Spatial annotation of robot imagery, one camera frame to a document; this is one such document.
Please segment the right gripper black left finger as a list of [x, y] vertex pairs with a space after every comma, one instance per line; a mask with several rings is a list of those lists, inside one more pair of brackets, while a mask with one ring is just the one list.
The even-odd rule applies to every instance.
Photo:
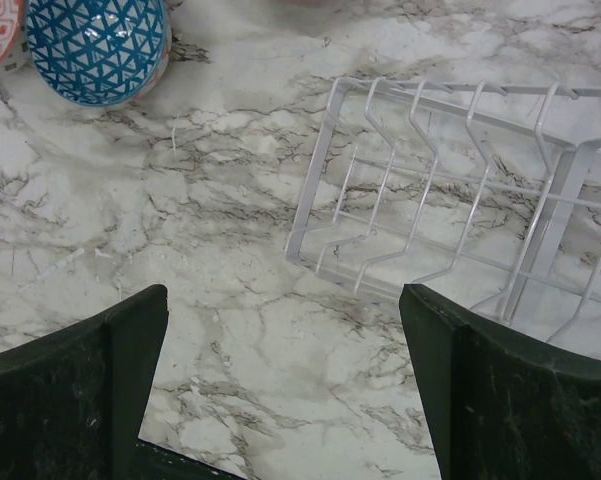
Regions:
[[124, 479], [168, 325], [152, 285], [0, 353], [0, 479]]

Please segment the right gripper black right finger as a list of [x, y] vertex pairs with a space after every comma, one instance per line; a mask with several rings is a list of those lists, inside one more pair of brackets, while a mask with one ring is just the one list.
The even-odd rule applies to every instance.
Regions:
[[444, 479], [601, 479], [601, 360], [421, 284], [399, 311]]

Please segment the blue triangle pattern bowl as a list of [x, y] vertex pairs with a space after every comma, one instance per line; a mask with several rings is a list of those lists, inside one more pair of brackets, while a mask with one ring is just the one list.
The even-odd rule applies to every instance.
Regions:
[[35, 69], [81, 106], [142, 96], [169, 63], [172, 31], [162, 0], [30, 1], [25, 25]]

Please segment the red diamond pattern bowl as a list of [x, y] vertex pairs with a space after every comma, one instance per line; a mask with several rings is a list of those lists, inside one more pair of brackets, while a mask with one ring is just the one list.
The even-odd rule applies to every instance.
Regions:
[[25, 1], [0, 0], [0, 77], [19, 70], [28, 60], [25, 13]]

